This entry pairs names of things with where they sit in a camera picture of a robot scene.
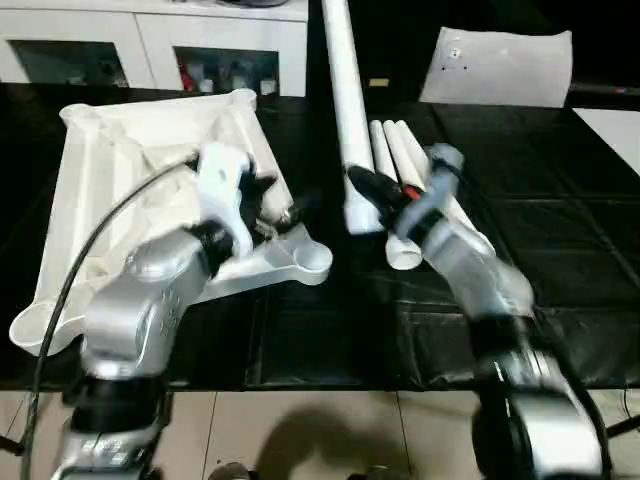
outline cabinet door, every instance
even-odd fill
[[[304,96],[307,24],[136,15],[158,88]]]
[[[130,13],[0,10],[0,80],[155,88]]]

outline white cabinet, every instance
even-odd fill
[[[308,0],[0,0],[0,81],[304,96]]]
[[[154,88],[132,13],[0,10],[0,80]]]
[[[188,82],[197,90],[204,78],[215,93],[247,87],[258,93],[305,95],[305,22],[144,14],[136,18],[158,88],[183,89]]]

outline black tablecloth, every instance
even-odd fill
[[[31,301],[65,128],[59,110],[179,92],[0,86],[2,330]],[[542,324],[591,387],[640,385],[640,178],[573,112],[369,105],[423,144],[466,155],[460,200],[499,255],[531,280]],[[263,101],[258,117],[294,196],[325,192],[308,222],[334,253],[317,287],[286,283],[191,307],[169,374],[176,389],[450,389],[469,386],[465,320],[425,264],[397,272],[385,236],[351,238],[330,105]],[[49,389],[78,374],[78,342],[52,357]],[[0,335],[0,388],[28,385],[34,359]]]

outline white frame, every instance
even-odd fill
[[[129,87],[155,88],[131,13],[0,10],[0,80],[29,83],[10,40],[112,43]]]
[[[278,52],[280,95],[304,97],[307,24],[183,15],[136,15],[161,89],[182,90],[174,47]]]

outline white tile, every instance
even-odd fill
[[[205,478],[241,462],[261,478],[345,480],[387,465],[407,473],[393,393],[219,393]]]
[[[204,472],[215,393],[174,395],[173,418],[154,458],[166,480],[200,480]]]
[[[24,398],[24,392],[0,392],[0,434],[7,434]]]
[[[416,480],[481,478],[471,443],[471,392],[398,392]]]
[[[590,393],[600,408],[605,425],[610,426],[627,419],[622,408],[622,390],[602,390]],[[627,400],[631,414],[640,414],[640,395],[630,392]],[[640,452],[640,433],[634,431],[612,438],[609,441],[609,452],[616,474],[640,477],[640,456],[638,455]]]
[[[20,411],[9,430],[9,438],[19,440],[26,422],[28,402],[23,402]],[[55,468],[55,459],[62,433],[62,425],[71,416],[71,409],[63,407],[59,394],[40,395],[40,420],[34,442],[31,478],[49,480]],[[18,479],[20,459],[6,453],[0,462],[0,478]]]
[[[163,432],[154,465],[162,468],[166,480],[200,480],[209,436],[215,393],[178,393],[174,397],[173,421]],[[49,480],[55,469],[62,426],[71,416],[60,395],[41,395],[41,415],[34,444],[33,480]],[[20,439],[26,421],[27,402],[9,431]],[[0,478],[19,478],[20,460],[0,452]]]

